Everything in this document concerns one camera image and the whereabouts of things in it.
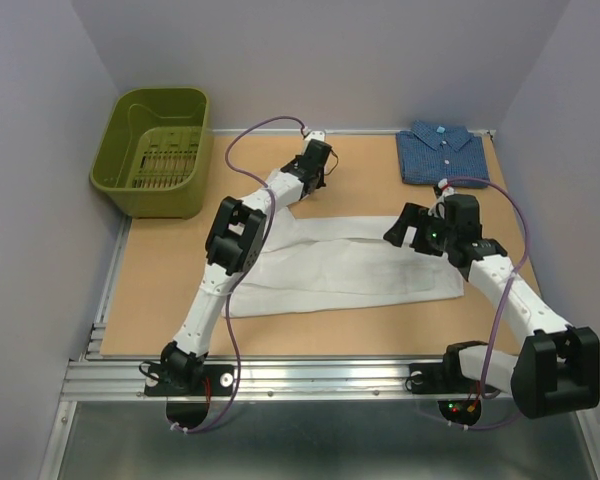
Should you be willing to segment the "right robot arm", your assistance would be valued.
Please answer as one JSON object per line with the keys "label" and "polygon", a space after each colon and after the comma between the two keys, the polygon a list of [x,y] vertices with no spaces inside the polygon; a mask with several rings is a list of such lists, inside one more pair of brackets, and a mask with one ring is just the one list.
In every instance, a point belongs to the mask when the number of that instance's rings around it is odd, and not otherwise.
{"label": "right robot arm", "polygon": [[553,311],[515,270],[507,251],[482,234],[480,206],[472,195],[442,194],[427,208],[408,203],[384,239],[417,253],[444,257],[508,322],[521,350],[489,343],[447,347],[436,363],[413,363],[405,382],[419,395],[456,394],[478,382],[482,390],[512,396],[522,415],[541,418],[596,407],[600,401],[600,340]]}

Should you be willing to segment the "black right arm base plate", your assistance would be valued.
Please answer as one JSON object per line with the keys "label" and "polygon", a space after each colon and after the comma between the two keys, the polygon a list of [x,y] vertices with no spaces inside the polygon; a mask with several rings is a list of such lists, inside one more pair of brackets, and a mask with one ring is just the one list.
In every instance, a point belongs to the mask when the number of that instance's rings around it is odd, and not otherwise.
{"label": "black right arm base plate", "polygon": [[462,393],[463,388],[444,364],[413,362],[408,365],[405,388],[414,395]]}

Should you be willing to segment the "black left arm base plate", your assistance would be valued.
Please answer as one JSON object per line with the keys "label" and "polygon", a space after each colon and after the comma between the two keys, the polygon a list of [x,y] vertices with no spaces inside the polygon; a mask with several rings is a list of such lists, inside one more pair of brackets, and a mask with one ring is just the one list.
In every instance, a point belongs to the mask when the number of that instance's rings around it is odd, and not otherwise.
{"label": "black left arm base plate", "polygon": [[141,362],[138,370],[145,377],[148,397],[229,397],[233,393],[234,367],[229,364],[203,365],[192,379],[181,379],[153,361]]}

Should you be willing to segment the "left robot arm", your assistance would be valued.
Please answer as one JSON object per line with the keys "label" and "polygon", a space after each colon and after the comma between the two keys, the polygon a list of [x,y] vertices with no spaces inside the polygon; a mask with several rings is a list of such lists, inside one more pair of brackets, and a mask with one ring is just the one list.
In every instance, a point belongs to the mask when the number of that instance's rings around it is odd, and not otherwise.
{"label": "left robot arm", "polygon": [[179,393],[195,392],[215,324],[239,280],[256,263],[265,232],[277,211],[325,186],[332,147],[323,131],[311,132],[293,160],[271,172],[255,192],[224,198],[205,241],[206,266],[188,314],[160,354],[168,382]]}

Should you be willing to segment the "white long sleeve shirt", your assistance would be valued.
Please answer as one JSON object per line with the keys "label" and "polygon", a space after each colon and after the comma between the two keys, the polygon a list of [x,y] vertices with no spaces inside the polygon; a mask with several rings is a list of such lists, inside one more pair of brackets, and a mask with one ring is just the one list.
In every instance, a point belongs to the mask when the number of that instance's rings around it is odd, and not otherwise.
{"label": "white long sleeve shirt", "polygon": [[383,240],[388,216],[298,219],[283,208],[232,295],[234,318],[360,309],[460,298],[461,275],[444,258]]}

